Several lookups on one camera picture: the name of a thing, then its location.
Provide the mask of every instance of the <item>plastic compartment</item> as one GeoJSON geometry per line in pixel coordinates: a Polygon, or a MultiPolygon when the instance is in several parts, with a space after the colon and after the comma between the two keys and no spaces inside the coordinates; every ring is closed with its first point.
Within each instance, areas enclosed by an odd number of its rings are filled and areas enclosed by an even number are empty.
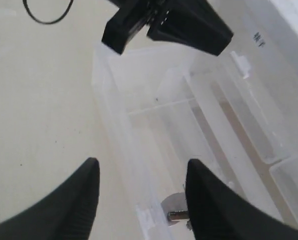
{"type": "Polygon", "coordinates": [[[270,172],[298,223],[298,156],[272,166],[270,172]]]}
{"type": "Polygon", "coordinates": [[[168,226],[161,204],[184,192],[190,158],[298,227],[281,187],[291,185],[270,174],[298,156],[298,75],[243,0],[216,3],[235,32],[219,57],[173,44],[94,53],[96,100],[146,240],[193,239],[185,223],[168,226]]]}

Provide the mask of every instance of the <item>black cable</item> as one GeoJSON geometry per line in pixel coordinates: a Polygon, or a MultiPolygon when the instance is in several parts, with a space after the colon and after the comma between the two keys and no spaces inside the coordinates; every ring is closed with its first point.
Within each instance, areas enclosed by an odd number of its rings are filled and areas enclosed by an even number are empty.
{"type": "Polygon", "coordinates": [[[59,17],[58,19],[56,20],[53,20],[53,21],[40,21],[38,18],[36,18],[32,12],[30,11],[30,8],[28,7],[28,3],[27,3],[27,0],[22,0],[22,3],[23,3],[23,6],[25,8],[25,10],[27,11],[28,15],[34,20],[36,21],[37,23],[39,24],[43,24],[43,25],[52,25],[52,24],[56,24],[56,23],[59,23],[61,20],[63,20],[67,14],[69,13],[69,10],[71,8],[71,6],[73,5],[74,3],[74,0],[70,0],[69,2],[69,5],[67,7],[67,9],[65,10],[65,12],[63,13],[63,15],[61,17],[59,17]]]}

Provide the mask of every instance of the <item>plastic organizer box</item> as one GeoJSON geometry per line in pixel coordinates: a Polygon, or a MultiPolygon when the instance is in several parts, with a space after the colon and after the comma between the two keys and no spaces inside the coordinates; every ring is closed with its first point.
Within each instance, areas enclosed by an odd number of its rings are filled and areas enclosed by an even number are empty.
{"type": "Polygon", "coordinates": [[[145,240],[194,239],[162,207],[184,192],[191,158],[298,228],[297,60],[257,6],[213,3],[235,34],[219,57],[176,44],[122,56],[95,48],[92,86],[145,240]]]}

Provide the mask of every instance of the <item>transparent plastic box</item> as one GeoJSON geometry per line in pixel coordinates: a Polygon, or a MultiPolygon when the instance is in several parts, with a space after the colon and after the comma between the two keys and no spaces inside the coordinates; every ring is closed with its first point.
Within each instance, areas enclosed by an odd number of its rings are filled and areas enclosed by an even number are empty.
{"type": "Polygon", "coordinates": [[[146,240],[194,239],[164,209],[184,192],[191,158],[298,228],[294,185],[278,171],[295,162],[286,175],[298,178],[298,71],[245,1],[212,3],[235,34],[219,57],[177,44],[95,48],[95,98],[146,240]]]}

